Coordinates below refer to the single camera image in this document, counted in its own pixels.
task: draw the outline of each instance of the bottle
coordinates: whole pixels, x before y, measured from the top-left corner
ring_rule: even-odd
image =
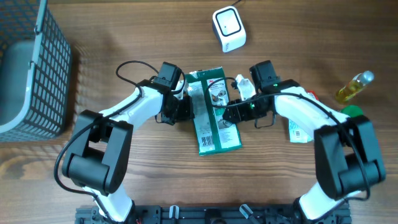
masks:
[[[349,84],[344,86],[336,93],[336,100],[341,104],[347,103],[352,97],[362,91],[366,85],[373,81],[374,75],[371,71],[366,71],[356,75]]]

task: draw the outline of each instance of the green lid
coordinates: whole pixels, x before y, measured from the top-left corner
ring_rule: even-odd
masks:
[[[346,106],[340,112],[342,112],[343,114],[347,114],[348,116],[350,116],[352,118],[359,116],[359,115],[363,115],[362,109],[355,105]]]

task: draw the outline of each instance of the blue plastic basket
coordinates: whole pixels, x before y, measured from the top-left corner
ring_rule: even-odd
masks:
[[[65,127],[71,49],[47,1],[0,1],[0,142]]]

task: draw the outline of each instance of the brown tabletop surface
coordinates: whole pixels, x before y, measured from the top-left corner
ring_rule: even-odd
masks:
[[[73,119],[57,139],[0,143],[0,223],[73,223],[76,208],[94,205],[89,196],[62,190],[53,164],[78,113],[109,108],[132,93],[114,74],[127,60],[156,68],[166,61],[185,73],[223,66],[228,77],[250,77],[249,67],[271,60],[282,79],[298,81],[335,110],[343,107],[333,99],[336,90],[373,71],[375,80],[352,104],[373,122],[387,179],[367,202],[351,203],[352,217],[357,224],[398,222],[397,1],[247,0],[237,6],[246,44],[228,54],[211,17],[233,1],[65,2],[49,7],[73,47]],[[154,75],[143,65],[120,73],[137,82]],[[287,119],[277,117],[271,128],[255,129],[252,121],[238,128],[242,149],[200,157],[192,122],[146,121],[132,137],[127,193],[137,205],[291,203],[316,182],[313,143],[290,143]]]

